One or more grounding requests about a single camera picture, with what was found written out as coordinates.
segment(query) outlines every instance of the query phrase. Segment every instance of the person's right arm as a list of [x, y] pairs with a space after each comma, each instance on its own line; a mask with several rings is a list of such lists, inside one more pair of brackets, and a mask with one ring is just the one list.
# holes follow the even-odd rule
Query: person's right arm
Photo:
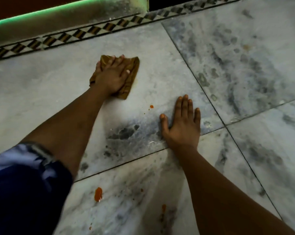
[[256, 203], [198, 152], [200, 110], [193, 111], [188, 96], [179, 97], [173, 126], [161, 114], [162, 135], [179, 159], [191, 192], [201, 235], [295, 234], [283, 221]]

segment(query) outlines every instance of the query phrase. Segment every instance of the marble floor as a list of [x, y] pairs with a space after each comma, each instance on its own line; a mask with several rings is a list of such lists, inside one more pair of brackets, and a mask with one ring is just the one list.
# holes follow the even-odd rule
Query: marble floor
[[138, 56], [140, 68], [127, 100], [100, 110], [55, 234], [199, 234], [158, 120], [183, 94], [201, 109], [198, 151], [295, 230], [295, 0], [243, 0], [0, 61], [0, 152], [86, 91], [102, 54]]

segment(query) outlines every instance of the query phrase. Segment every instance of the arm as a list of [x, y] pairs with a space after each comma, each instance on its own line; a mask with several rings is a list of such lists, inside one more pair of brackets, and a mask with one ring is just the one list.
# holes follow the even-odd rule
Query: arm
[[21, 142], [42, 145], [76, 177], [97, 114], [104, 100], [123, 86], [130, 73], [125, 69], [124, 55], [111, 59], [103, 70], [98, 62], [96, 83]]
[[295, 234], [261, 205], [253, 201], [198, 152], [200, 110], [192, 100], [179, 97], [173, 126], [161, 114], [162, 135], [185, 172], [198, 229], [204, 234]]

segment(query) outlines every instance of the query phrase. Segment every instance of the cloth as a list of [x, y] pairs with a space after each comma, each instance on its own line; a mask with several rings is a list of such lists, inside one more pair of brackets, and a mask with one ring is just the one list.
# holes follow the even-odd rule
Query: cloth
[[0, 234], [52, 234], [70, 191], [71, 173], [35, 143], [0, 154]]
[[[107, 64], [107, 62], [112, 58], [112, 56], [109, 55], [102, 55], [101, 56], [101, 67], [104, 68]], [[129, 93], [130, 93], [130, 89], [132, 87], [132, 84], [134, 82], [134, 79], [136, 78], [138, 69], [139, 69], [139, 65], [140, 65], [140, 60], [138, 57], [134, 57], [132, 59], [127, 59], [125, 58], [125, 60], [128, 67], [126, 68], [126, 70], [130, 70], [130, 74], [126, 79], [125, 84], [122, 86], [122, 88], [117, 91], [116, 93], [113, 94], [113, 96], [120, 98], [120, 99], [127, 99]], [[92, 77], [90, 78], [90, 84], [95, 83], [96, 81], [96, 74], [94, 73], [92, 75]]]

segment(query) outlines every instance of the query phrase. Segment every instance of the person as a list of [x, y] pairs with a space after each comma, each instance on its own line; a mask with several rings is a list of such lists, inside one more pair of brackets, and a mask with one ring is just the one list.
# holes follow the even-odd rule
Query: person
[[[0, 154], [0, 234], [53, 233], [98, 112], [123, 86], [125, 69], [124, 55], [104, 69], [98, 62], [96, 82], [85, 93]], [[200, 119], [188, 95], [177, 99], [171, 128], [160, 115], [162, 136], [185, 172], [200, 234], [295, 234], [197, 152]]]

